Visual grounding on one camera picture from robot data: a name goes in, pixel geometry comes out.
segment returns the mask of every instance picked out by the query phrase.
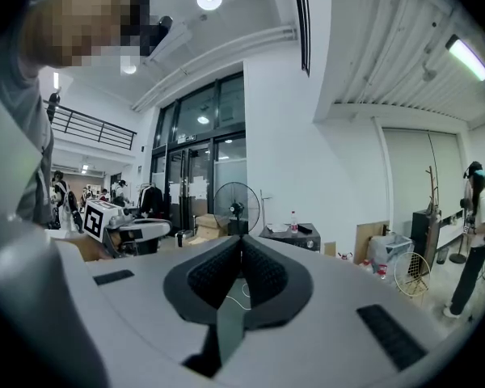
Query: double door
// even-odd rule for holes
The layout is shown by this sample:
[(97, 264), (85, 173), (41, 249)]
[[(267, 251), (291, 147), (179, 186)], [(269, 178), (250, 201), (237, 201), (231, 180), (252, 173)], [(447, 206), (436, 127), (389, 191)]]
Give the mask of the double door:
[(209, 144), (169, 153), (167, 191), (173, 230), (192, 230), (195, 217), (209, 212)]

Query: black railing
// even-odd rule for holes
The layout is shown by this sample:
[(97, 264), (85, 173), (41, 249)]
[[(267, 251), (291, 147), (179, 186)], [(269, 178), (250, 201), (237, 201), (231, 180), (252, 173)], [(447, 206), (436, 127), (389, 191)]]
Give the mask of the black railing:
[(309, 0), (297, 0), (300, 41), (302, 44), (302, 70), (310, 71), (310, 12)]
[(69, 133), (102, 144), (131, 150), (133, 138), (137, 133), (94, 118), (93, 116), (77, 112), (74, 109), (62, 107), (57, 103), (46, 100), (43, 102), (46, 104), (45, 111), (48, 114), (54, 131)]

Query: white cable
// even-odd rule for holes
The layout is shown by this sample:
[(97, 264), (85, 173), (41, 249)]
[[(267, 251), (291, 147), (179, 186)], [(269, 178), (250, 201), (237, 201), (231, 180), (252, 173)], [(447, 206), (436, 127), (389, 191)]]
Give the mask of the white cable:
[(248, 309), (246, 307), (244, 307), (243, 305), (241, 305), (236, 299), (234, 299), (233, 297), (231, 296), (227, 296), (229, 299), (232, 299), (235, 303), (237, 303), (239, 306), (241, 306), (244, 310), (251, 310), (251, 309)]
[(250, 297), (250, 295), (249, 295), (249, 294), (246, 294), (246, 293), (244, 292), (244, 286), (248, 286), (248, 283), (245, 283), (244, 285), (242, 285), (242, 288), (241, 288), (241, 290), (242, 290), (242, 294), (243, 294), (244, 296), (246, 296), (246, 297)]

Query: brown cardboard panel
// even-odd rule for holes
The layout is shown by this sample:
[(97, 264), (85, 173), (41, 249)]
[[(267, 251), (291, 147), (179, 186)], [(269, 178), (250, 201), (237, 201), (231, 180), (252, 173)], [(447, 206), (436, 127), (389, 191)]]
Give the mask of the brown cardboard panel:
[(332, 257), (336, 256), (336, 242), (325, 242), (323, 244), (323, 254), (324, 255), (331, 255)]
[(389, 221), (379, 221), (369, 224), (360, 224), (356, 228), (356, 247), (354, 248), (354, 264), (360, 264), (366, 259), (369, 240), (373, 236), (382, 235), (382, 227), (389, 226)]

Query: black pants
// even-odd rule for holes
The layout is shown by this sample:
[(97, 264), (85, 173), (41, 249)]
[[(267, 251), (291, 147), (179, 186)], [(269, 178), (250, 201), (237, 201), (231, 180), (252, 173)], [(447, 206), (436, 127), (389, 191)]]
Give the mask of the black pants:
[(450, 308), (452, 314), (460, 314), (463, 311), (463, 308), (474, 292), (478, 274), (482, 269), (484, 261), (485, 246), (472, 247), (462, 275), (460, 276), (458, 286), (454, 291), (453, 300), (451, 301), (453, 303)]

